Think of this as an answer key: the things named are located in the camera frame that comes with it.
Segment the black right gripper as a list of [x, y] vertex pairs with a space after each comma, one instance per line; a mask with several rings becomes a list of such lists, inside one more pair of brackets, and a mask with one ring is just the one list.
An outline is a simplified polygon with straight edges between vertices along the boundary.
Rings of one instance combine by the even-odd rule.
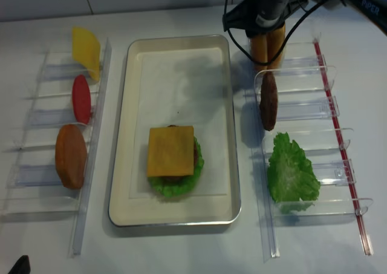
[[223, 14], [223, 29], [239, 29], [248, 37], [267, 34], [283, 27], [285, 20], [299, 9], [306, 9], [309, 0], [243, 0]]

